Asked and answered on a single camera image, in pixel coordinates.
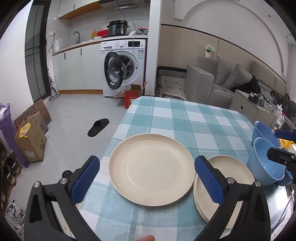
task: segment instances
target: wooden baseboard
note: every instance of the wooden baseboard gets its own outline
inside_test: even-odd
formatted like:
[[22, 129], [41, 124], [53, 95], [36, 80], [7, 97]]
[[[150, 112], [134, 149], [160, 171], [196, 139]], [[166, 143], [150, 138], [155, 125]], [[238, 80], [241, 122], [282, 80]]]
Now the wooden baseboard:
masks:
[[59, 91], [60, 94], [98, 94], [102, 95], [103, 90], [62, 90]]

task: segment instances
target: bottle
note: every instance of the bottle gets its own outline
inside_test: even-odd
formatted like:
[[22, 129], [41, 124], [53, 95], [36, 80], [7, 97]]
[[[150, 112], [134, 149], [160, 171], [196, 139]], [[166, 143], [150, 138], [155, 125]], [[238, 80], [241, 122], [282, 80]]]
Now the bottle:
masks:
[[282, 113], [281, 113], [281, 116], [278, 117], [278, 119], [277, 119], [277, 121], [276, 121], [276, 124], [275, 124], [275, 126], [274, 126], [274, 128], [273, 128], [274, 131], [275, 131], [276, 129], [281, 128], [281, 126], [284, 124], [284, 122], [285, 122], [284, 115], [285, 115], [285, 113], [282, 112]]
[[94, 37], [96, 37], [96, 29], [94, 28], [93, 32], [91, 33], [91, 39], [93, 39]]

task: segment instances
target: table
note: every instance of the table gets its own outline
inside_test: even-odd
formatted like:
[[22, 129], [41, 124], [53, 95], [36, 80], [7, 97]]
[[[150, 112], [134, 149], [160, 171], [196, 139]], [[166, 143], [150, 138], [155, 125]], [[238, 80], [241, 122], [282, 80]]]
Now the table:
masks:
[[[224, 154], [246, 163], [252, 148], [252, 130], [248, 119], [236, 111], [158, 97], [135, 99], [101, 159], [100, 171], [80, 213], [102, 241], [133, 241], [148, 234], [157, 241], [194, 240], [206, 222], [195, 207], [192, 188], [167, 206], [134, 204], [122, 197], [110, 181], [108, 161], [113, 149], [130, 136], [156, 133], [182, 143], [193, 159]], [[271, 226], [275, 226], [288, 203], [286, 190], [271, 185], [265, 192]]]

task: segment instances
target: rice cooker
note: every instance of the rice cooker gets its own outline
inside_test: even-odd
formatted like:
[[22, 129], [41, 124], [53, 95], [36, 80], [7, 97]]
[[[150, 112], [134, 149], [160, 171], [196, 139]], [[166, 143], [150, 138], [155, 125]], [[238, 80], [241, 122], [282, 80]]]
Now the rice cooker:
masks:
[[111, 21], [107, 26], [108, 36], [124, 36], [128, 34], [128, 22], [124, 20]]

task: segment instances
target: plate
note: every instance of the plate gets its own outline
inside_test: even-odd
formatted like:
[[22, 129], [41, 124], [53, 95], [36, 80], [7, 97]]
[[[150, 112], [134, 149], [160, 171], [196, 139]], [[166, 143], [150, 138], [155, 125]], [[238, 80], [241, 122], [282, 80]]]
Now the plate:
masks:
[[175, 202], [191, 188], [194, 161], [176, 140], [140, 134], [122, 141], [109, 160], [111, 181], [128, 200], [144, 206]]
[[[209, 160], [209, 163], [220, 170], [220, 172], [226, 177], [234, 178], [238, 183], [253, 184], [255, 181], [250, 170], [238, 159], [232, 156], [218, 155], [213, 156]], [[218, 203], [214, 203], [209, 196], [205, 186], [201, 182], [198, 175], [196, 175], [193, 184], [194, 202], [201, 217], [209, 222], [219, 207]], [[233, 214], [226, 226], [227, 229], [231, 229], [237, 219], [242, 201], [237, 202]]]

